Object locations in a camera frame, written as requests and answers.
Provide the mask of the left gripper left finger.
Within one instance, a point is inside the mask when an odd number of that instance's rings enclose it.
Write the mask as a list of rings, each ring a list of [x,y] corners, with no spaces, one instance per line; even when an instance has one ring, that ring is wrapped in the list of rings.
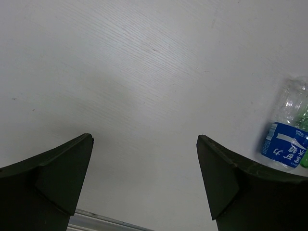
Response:
[[[65,231],[74,215],[94,138],[82,134],[0,169],[2,231]]]

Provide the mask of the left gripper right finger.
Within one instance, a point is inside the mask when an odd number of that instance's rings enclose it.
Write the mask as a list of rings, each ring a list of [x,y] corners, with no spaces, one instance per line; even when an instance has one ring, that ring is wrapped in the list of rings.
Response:
[[[305,231],[307,177],[279,171],[199,135],[197,154],[212,219],[220,231]]]

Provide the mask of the blue label water bottle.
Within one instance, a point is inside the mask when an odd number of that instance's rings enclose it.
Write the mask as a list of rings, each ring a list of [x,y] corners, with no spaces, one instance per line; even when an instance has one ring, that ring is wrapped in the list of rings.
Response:
[[[281,171],[290,171],[300,165],[306,153],[305,132],[295,127],[295,121],[305,102],[308,102],[308,77],[285,79],[273,102],[260,148],[265,165]]]

